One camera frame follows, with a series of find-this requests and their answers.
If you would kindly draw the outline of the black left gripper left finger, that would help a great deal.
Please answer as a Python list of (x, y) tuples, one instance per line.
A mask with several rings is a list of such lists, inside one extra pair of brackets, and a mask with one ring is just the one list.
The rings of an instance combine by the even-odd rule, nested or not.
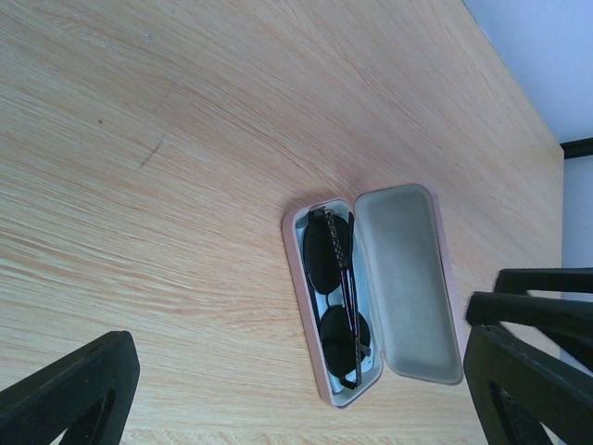
[(1, 391), (1, 442), (118, 444), (139, 375), (132, 334), (108, 332)]

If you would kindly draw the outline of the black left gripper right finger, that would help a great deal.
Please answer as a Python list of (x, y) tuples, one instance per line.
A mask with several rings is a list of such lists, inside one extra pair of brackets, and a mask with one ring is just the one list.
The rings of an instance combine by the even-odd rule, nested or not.
[(592, 442), (591, 375), (500, 326), (472, 328), (463, 368), (488, 443)]

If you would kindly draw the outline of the black aviator sunglasses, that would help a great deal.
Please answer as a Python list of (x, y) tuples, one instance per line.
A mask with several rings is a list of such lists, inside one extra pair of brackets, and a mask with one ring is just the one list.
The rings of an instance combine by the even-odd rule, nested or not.
[(354, 274), (354, 218), (326, 207), (308, 213), (302, 260), (325, 366), (343, 388), (362, 384), (372, 356), (371, 328), (360, 313)]

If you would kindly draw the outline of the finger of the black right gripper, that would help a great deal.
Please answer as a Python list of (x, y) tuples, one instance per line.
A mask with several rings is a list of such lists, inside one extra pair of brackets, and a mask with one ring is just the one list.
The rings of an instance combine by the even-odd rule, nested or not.
[(475, 292), (465, 318), (471, 326), (501, 322), (532, 326), (573, 357), (592, 356), (592, 303)]
[(496, 293), (525, 295), (529, 290), (591, 293), (591, 268), (503, 269), (494, 286)]

